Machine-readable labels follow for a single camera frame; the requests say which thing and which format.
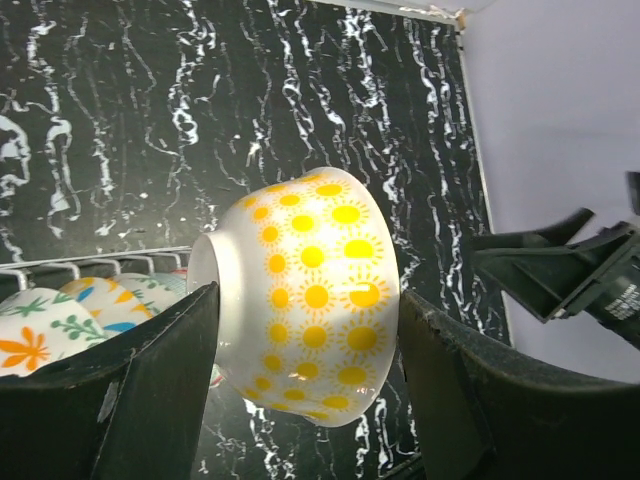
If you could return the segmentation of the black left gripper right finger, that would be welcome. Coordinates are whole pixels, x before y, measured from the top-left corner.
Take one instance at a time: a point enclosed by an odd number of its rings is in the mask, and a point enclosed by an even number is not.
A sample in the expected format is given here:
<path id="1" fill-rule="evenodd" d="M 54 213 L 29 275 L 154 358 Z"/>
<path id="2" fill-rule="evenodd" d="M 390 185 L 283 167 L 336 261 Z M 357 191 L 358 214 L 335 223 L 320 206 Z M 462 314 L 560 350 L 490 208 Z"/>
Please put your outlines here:
<path id="1" fill-rule="evenodd" d="M 638 478 L 638 385 L 524 355 L 411 290 L 398 345 L 427 478 Z"/>

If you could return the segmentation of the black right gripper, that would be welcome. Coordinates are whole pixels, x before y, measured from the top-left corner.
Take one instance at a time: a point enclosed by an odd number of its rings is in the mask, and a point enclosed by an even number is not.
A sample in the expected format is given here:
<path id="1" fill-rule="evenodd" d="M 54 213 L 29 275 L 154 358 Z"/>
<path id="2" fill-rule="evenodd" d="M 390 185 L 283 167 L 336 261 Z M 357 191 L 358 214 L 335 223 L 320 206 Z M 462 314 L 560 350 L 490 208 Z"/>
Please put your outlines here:
<path id="1" fill-rule="evenodd" d="M 539 321 L 587 312 L 639 344 L 639 173 L 627 172 L 634 216 L 595 236 L 572 238 L 595 216 L 579 208 L 551 226 L 476 235 L 475 265 Z"/>

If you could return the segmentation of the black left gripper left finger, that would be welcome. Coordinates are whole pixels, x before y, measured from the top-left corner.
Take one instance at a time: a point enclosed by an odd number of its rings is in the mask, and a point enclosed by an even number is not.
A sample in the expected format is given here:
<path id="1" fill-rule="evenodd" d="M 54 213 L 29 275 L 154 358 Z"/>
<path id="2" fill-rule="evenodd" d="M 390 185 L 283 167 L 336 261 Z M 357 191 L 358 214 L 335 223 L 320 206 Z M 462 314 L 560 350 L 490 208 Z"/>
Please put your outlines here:
<path id="1" fill-rule="evenodd" d="M 211 283 L 96 347 L 2 378 L 2 478 L 189 478 L 219 298 Z"/>

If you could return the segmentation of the white wire dish rack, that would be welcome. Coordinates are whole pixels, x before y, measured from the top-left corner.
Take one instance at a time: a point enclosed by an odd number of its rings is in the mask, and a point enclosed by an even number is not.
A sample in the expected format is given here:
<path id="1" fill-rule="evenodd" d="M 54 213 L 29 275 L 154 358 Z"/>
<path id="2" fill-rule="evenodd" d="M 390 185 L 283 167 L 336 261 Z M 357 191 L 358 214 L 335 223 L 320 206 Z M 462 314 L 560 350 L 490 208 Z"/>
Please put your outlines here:
<path id="1" fill-rule="evenodd" d="M 59 289 L 82 277 L 169 273 L 186 267 L 190 252 L 182 246 L 2 264 L 1 300 L 29 288 Z"/>

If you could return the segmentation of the yellow sun pattern bowl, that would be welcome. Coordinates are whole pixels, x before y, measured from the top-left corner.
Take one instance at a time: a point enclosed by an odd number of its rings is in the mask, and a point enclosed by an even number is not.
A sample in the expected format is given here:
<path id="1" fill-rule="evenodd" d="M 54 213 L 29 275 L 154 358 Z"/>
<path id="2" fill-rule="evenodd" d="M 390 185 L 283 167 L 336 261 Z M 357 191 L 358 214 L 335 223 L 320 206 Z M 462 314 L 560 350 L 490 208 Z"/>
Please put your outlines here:
<path id="1" fill-rule="evenodd" d="M 210 283 L 215 362 L 244 398 L 340 427 L 380 394 L 399 272 L 384 216 L 353 175 L 317 168 L 238 200 L 191 249 L 188 290 Z"/>

